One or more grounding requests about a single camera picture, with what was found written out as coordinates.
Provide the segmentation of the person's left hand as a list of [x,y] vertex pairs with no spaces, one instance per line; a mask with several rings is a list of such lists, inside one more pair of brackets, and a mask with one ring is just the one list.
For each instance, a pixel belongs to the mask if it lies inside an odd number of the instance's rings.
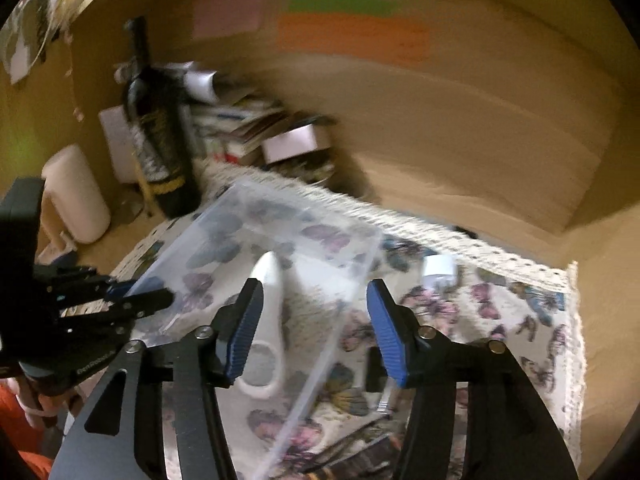
[[58,396],[46,396],[37,391],[35,384],[25,376],[4,378],[1,385],[14,395],[29,425],[38,430],[56,426],[58,413],[62,408],[76,416],[86,400],[78,387],[71,388]]

